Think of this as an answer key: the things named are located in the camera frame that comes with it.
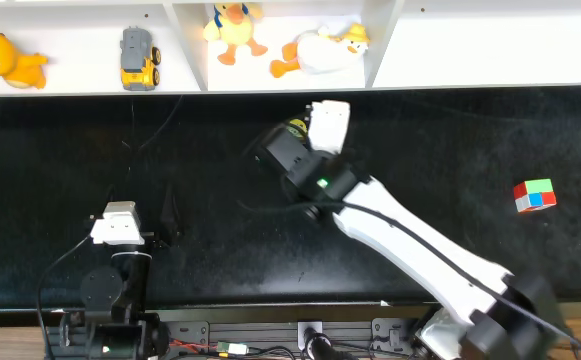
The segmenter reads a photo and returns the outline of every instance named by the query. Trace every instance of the yellow hat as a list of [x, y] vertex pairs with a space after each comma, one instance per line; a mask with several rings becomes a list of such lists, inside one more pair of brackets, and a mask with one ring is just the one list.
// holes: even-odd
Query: yellow hat
[[357, 42], [370, 42], [370, 39], [366, 35], [366, 28], [361, 24], [352, 24], [348, 33], [342, 37]]

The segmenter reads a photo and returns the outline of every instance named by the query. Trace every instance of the green light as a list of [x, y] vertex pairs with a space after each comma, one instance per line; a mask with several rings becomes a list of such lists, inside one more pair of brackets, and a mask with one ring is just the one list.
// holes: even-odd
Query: green light
[[317, 185], [321, 186], [322, 188], [325, 188], [326, 186], [328, 186], [328, 180], [319, 179], [319, 181], [317, 181]]

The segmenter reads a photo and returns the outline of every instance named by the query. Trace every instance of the white duck plush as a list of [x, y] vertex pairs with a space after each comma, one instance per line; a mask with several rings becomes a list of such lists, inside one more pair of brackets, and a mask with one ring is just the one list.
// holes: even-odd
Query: white duck plush
[[327, 27], [305, 33], [296, 42], [283, 47], [283, 60], [270, 64], [270, 72], [280, 78], [289, 71], [303, 70], [323, 74], [342, 70], [357, 61], [368, 50], [370, 39], [361, 24], [353, 24], [342, 37], [330, 35]]

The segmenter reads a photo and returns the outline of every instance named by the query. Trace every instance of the blue vest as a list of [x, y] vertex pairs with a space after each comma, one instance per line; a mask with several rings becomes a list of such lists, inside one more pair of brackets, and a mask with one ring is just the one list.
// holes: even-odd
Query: blue vest
[[[246, 4], [241, 4], [241, 10], [243, 10], [243, 13], [248, 15], [249, 10], [248, 7], [246, 6]], [[219, 10], [217, 9], [217, 7], [214, 7], [214, 23], [217, 25], [217, 27], [219, 29], [221, 29], [223, 27], [223, 24], [221, 23], [221, 20], [219, 20], [219, 16], [221, 16], [221, 13], [219, 12]]]

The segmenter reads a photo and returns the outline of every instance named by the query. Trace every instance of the orange beak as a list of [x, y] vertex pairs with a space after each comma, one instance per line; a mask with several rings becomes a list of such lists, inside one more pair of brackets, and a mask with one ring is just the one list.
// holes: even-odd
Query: orange beak
[[234, 4], [228, 8], [226, 12], [228, 20], [234, 24], [241, 24], [243, 22], [243, 10], [241, 9], [241, 4]]

